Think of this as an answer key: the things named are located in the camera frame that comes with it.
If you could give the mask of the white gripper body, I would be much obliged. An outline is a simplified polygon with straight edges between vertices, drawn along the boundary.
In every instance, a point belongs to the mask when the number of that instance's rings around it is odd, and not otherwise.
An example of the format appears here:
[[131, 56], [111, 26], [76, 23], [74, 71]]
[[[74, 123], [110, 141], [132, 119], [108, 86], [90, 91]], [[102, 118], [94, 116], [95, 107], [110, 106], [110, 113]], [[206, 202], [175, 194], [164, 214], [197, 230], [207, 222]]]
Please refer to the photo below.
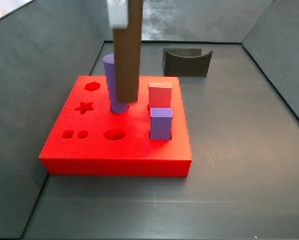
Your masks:
[[130, 24], [128, 0], [107, 0], [110, 28], [127, 29]]

